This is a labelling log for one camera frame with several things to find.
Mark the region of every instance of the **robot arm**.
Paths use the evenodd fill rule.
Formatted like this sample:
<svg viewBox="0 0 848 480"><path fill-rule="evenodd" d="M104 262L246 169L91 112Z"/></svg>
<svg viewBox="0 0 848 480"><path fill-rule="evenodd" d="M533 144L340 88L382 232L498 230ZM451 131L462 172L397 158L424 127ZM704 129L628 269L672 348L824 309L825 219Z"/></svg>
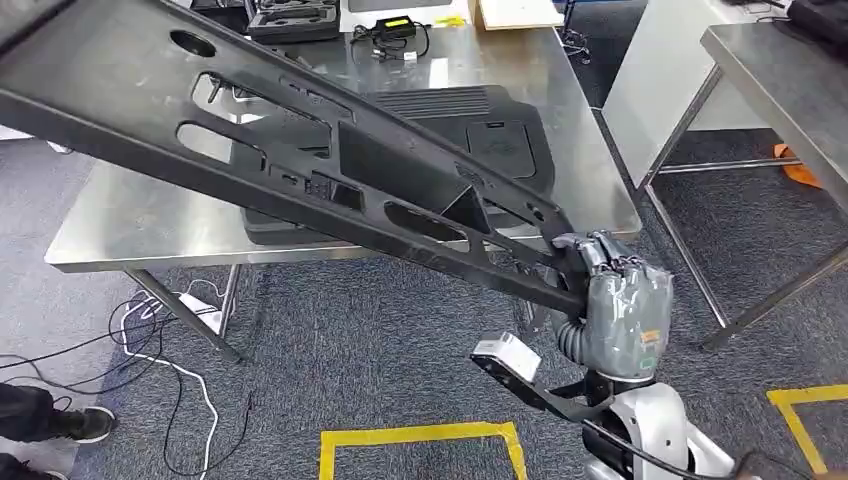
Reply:
<svg viewBox="0 0 848 480"><path fill-rule="evenodd" d="M587 478L733 478L733 459L689 423L677 392L654 380L668 343L672 275L603 232L566 234L553 244L585 272L562 282L585 295L583 318L550 318L559 350L586 366L586 376L565 387L539 385L538 355L509 333L484 337L471 359L528 405L582 423L592 454Z"/></svg>

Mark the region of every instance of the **pants leg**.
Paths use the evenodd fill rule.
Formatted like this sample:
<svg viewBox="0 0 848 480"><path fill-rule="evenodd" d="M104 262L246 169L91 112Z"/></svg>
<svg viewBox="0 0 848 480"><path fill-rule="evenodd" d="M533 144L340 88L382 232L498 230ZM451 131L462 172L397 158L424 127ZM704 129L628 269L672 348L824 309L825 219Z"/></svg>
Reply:
<svg viewBox="0 0 848 480"><path fill-rule="evenodd" d="M0 453L0 480L20 480L26 478L26 469L17 458L8 453Z"/></svg>
<svg viewBox="0 0 848 480"><path fill-rule="evenodd" d="M47 390L0 383L0 437L16 442L52 438L53 412L53 396Z"/></svg>

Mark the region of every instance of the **gray robotic hand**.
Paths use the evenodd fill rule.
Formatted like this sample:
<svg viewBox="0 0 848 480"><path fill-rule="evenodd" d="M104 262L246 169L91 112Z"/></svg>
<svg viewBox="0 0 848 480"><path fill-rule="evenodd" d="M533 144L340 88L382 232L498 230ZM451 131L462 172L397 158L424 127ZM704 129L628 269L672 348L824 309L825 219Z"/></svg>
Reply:
<svg viewBox="0 0 848 480"><path fill-rule="evenodd" d="M582 259L589 274L586 318L553 312L559 349L612 380L651 379L668 344L672 275L605 232L566 234L553 244Z"/></svg>

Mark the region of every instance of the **black cable wire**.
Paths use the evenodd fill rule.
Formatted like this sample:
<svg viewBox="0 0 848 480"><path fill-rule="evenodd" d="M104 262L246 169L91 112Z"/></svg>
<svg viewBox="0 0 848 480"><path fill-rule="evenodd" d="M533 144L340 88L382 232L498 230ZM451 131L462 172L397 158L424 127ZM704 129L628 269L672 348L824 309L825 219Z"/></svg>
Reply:
<svg viewBox="0 0 848 480"><path fill-rule="evenodd" d="M167 322L167 323L171 323L171 322L173 322L174 320L176 320L176 318L165 319L165 320L163 320L163 323L165 323L165 322ZM147 327L149 327L149 326L151 326L151 325L154 325L155 323L156 323L156 322L152 322L152 323L145 323L145 324L143 324L143 325L137 325L137 326L135 326L135 327L128 327L128 328L124 328L124 329L122 329L122 330L117 330L117 331L115 331L115 333L120 333L120 332L131 332L131 331L133 331L133 330L139 330L139 329L142 329L142 328L147 328ZM92 343L94 343L94 342L96 342L96 341L103 340L104 338L106 338L106 337L110 337L110 336L112 336L112 334L111 334L111 333L107 333L107 334L105 334L105 335L100 335L100 336L98 336L98 337L94 337L94 338L88 339L88 340L86 340L86 341L84 341L84 342L82 342L82 343L78 343L78 344L76 344L76 345L74 345L74 346L72 346L72 347L64 348L64 349L62 349L62 350L58 350L58 351L56 351L56 352L49 353L49 354L47 354L47 355L42 355L42 356L40 356L40 357L35 357L35 358L27 358L27 359L25 359L25 360L21 360L20 362L7 363L7 364L5 364L5 365L0 365L0 370L4 370L4 369L6 369L6 368L18 367L18 366L21 366L21 365L26 365L26 364L28 364L28 363L40 362L41 360L47 360L48 358L58 357L59 355L64 355L64 354L66 354L66 353L68 353L68 352L72 352L72 351L77 350L77 349L79 349L79 348L85 347L86 345L91 345Z"/></svg>
<svg viewBox="0 0 848 480"><path fill-rule="evenodd" d="M170 441L170 438L171 438L171 428L174 425L174 420L177 418L177 412L180 409L180 403L182 402L182 399L183 399L183 377L182 377L182 374L180 374L180 371L177 370L176 367L174 367L174 365L173 365L174 362L171 362L170 360L167 359L167 357L164 357L164 356L162 357L162 359L165 360L166 362L168 362L169 364L171 364L171 368L174 370L174 373L177 376L177 383L179 385L179 389L177 390L177 401L174 404L174 411L171 412L171 418L168 420L168 428L165 430L165 440L164 440L164 442L162 442L162 459L165 461L165 466L174 475L179 475L181 477L194 477L194 476L197 476L197 475L201 475L203 473L206 473L206 472L212 470L213 468L217 468L222 463L224 463L227 459L229 459L231 456L233 456L234 453L236 453L236 450L238 450L238 448L241 446L242 442L244 442L244 438L247 434L247 423L248 423L248 420L250 420L250 410L253 409L253 392L250 392L250 393L247 394L247 408L244 411L244 425L242 426L241 434L239 435L239 439L236 441L235 445L233 445L233 448L231 448L230 451L227 452L226 455L224 455L223 457L218 459L216 462L214 462L212 465L206 467L203 470L198 470L196 472L180 472L179 470L175 469L171 465L171 462L168 461L168 442Z"/></svg>
<svg viewBox="0 0 848 480"><path fill-rule="evenodd" d="M798 468L796 468L796 467L794 467L794 466L792 466L792 465L790 465L790 464L788 464L788 463L786 463L782 460L778 460L778 459L766 454L765 452L762 452L762 451L759 451L759 450L752 450L752 451L746 453L742 457L742 460L740 460L733 467L733 470L731 470L730 475L727 475L727 476L724 476L724 477L715 477L715 476L709 476L709 475L698 475L698 474L692 473L688 470L684 470L682 468L675 467L674 465L672 465L668 462L665 462L663 460L660 460L659 458L651 455L650 453L642 450L641 448L636 447L632 443L622 439L618 435L610 432L606 428L596 424L595 422L593 422L591 420L583 420L582 424L584 426L588 427L590 430L593 430L594 432L598 433L599 435L605 437L607 440L609 440L616 447L618 447L618 448L620 448L620 449L622 449L626 452L629 452L633 455L636 455L637 457L642 458L643 460L654 465L655 467L661 468L661 469L665 470L666 472L669 472L673 475L677 475L681 478L685 478L685 479L688 479L688 480L733 480L733 479L736 479L736 478L738 478L739 473L742 471L745 464L754 455L760 455L764 458L767 458L767 459L773 461L774 463L794 472L796 475L798 475L801 478L804 478L806 480L812 480L811 476L802 472Z"/></svg>
<svg viewBox="0 0 848 480"><path fill-rule="evenodd" d="M160 321L158 319L159 313L156 310L152 310L152 312L153 312L153 322L145 323L145 324L142 324L142 325L137 325L137 326L134 326L134 327L125 327L121 330L112 330L112 322L114 321L115 314L118 312L118 310L121 307L123 307L125 305L129 305L131 303L147 303L147 302L151 302L153 300L154 299L146 299L146 300L130 299L130 300L127 300L125 302L121 302L120 304L118 304L112 310L112 313L109 315L109 322L108 322L109 332L106 335L100 335L98 337L92 338L92 339L87 340L85 342L82 342L80 344L74 345L73 347L69 347L69 348L60 350L58 352L54 352L54 353L51 353L51 354L48 354L48 355L43 355L41 357L32 358L32 359L23 357L21 355L15 355L15 354L0 354L0 358L17 358L17 359L21 360L20 362L16 362L16 363L11 363L11 364L7 364L7 365L0 365L0 370L2 370L4 368L11 368L11 367L15 367L15 366L27 365L28 364L35 370L36 375L37 375L37 377L32 377L32 376L13 377L13 378L8 379L8 380L6 380L2 383L7 383L7 382L15 380L15 379L29 379L29 380L41 381L41 382L43 382L47 385L57 387L57 388L62 388L62 389L65 389L65 390L68 390L68 391L71 391L71 392L74 392L74 393L78 393L78 394L81 394L81 395L99 395L99 394L102 394L102 393L108 393L108 392L112 392L114 390L118 390L120 388L126 387L130 383L141 378L153 365L156 364L156 360L158 360L158 359L165 360L169 363L169 365L171 366L171 368L174 370L174 372L177 375L177 381L178 381L179 389L178 389L178 393L177 393L177 401L176 401L176 404L174 405L174 410L171 413L171 418L168 420L168 427L165 431L165 439L164 439L164 442L163 442L163 445L162 445L162 459L165 463L165 466L172 473L179 475L179 476L183 476L183 477L193 477L193 476L201 475L205 472L208 472L208 471L220 466L227 459L229 459L233 454L235 454L235 452L238 450L238 448L244 442L245 436L247 435L247 425L248 425L248 420L250 419L250 410L253 408L253 392L250 392L248 394L248 399L247 399L248 405L247 405L247 409L245 410L244 426L242 427L241 435L239 436L238 441L230 449L230 451L227 452L226 455L224 455L222 458L220 458L219 460L214 462L212 465L210 465L206 469L198 471L198 472L186 473L186 472L180 472L180 471L176 470L175 468L173 468L173 466L168 461L167 452L168 452L168 444L170 442L171 428L173 427L174 421L176 420L177 412L179 411L180 403L182 402L183 380L182 380L182 376L180 375L179 370L177 370L177 368L173 365L173 362L168 360L167 357L165 357L164 354L163 354L163 331L164 331L164 327L166 327L167 325L171 324L173 321L176 320L176 317L173 315L173 313L171 313L171 315L169 315L168 317L166 317L165 319ZM211 313L211 312L216 312L216 311L218 311L217 308L210 307L208 309L199 310L199 311L195 312L195 314L203 315L204 313ZM129 341L128 340L127 342L123 342L120 339L115 337L116 334L119 334L121 332L139 330L141 328L147 328L147 327L151 327L151 326L153 327L151 329L151 331L147 335L145 335L142 339L139 339L139 340L136 340L136 341ZM147 358L137 358L137 357L134 357L134 356L128 356L129 360L136 359L137 361L133 362L130 365L126 365L127 361L125 360L125 361L119 363L118 365L113 366L109 370L101 373L100 375L97 375L96 377L92 377L92 378L85 379L85 380L80 380L80 381L75 382L73 384L63 385L63 384L60 384L58 382L54 382L54 381L46 378L44 376L44 374L41 372L41 370L38 368L38 366L36 365L36 362L38 362L38 361L46 360L48 358L57 357L59 355L63 355L65 353L68 353L70 351L85 347L87 345L90 345L91 343L94 343L98 340L102 340L102 339L107 338L107 337L109 337L110 340L112 340L113 343L115 343L119 346L133 345L133 344L139 343L141 341L144 341L144 343L142 344L141 347L139 347L138 350L130 352L131 354L138 354L149 344L150 340L154 336L156 336L157 333L158 333L158 338L159 338L159 350L156 352L155 355L151 356L151 358L153 359L152 361L150 359L147 359ZM109 373L112 373L116 370L127 369L127 368L137 364L139 361L147 361L148 365L141 372L139 372L138 375L132 377L131 379L129 379L129 380L127 380L127 381L125 381L125 382L123 382L119 385L116 385L114 387L110 387L110 388L107 388L107 389L103 389L103 390L100 390L100 391L96 391L96 392L86 392L86 391L77 390L77 389L73 388L74 386L81 385L81 384L84 384L84 383L89 383L93 380L97 380L99 378L102 378L102 377L104 377L104 376L108 375ZM61 399L67 399L68 400L68 405L65 407L65 410L66 410L71 405L71 398L68 397L68 396L59 397L54 401L54 404Z"/></svg>
<svg viewBox="0 0 848 480"><path fill-rule="evenodd" d="M421 28L424 31L424 51L421 53L416 52L416 58L423 57L427 55L427 52L430 51L430 33L427 31L430 28L430 25L425 25L421 22L412 22L417 28ZM398 38L392 40L384 40L377 33L377 30L374 28L367 28L364 25L357 25L353 27L353 35L350 40L351 45L357 43L361 40L371 39L371 44L379 50L382 57L381 60L403 60L402 55L398 55L400 52L404 51L406 47L409 45L409 39L407 38Z"/></svg>
<svg viewBox="0 0 848 480"><path fill-rule="evenodd" d="M426 43L424 44L424 51L418 54L418 57L420 58L420 57L423 57L424 55L427 55L427 52L430 51L430 33L427 32L427 29L430 28L430 26L424 25L421 22L412 22L412 23L421 27L421 30L424 31L424 39L425 39Z"/></svg>

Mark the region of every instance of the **sneaker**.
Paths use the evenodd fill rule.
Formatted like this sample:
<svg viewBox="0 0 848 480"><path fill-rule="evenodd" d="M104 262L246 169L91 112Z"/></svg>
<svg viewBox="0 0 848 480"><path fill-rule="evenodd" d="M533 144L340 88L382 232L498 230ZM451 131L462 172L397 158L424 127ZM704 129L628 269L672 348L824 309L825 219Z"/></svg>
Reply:
<svg viewBox="0 0 848 480"><path fill-rule="evenodd" d="M97 443L109 436L115 425L115 414L103 407L87 407L77 412L62 412L63 437L77 443Z"/></svg>

